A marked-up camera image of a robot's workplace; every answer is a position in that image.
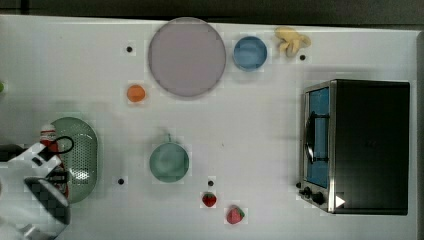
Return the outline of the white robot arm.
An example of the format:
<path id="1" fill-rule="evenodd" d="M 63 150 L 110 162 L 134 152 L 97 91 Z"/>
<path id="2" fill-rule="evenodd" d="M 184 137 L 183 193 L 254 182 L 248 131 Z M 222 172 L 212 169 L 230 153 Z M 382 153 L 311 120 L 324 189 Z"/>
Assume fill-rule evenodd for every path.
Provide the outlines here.
<path id="1" fill-rule="evenodd" d="M 1 163 L 1 225 L 6 240 L 54 240 L 70 224 L 67 198 L 47 180 L 61 164 L 38 142 Z"/>

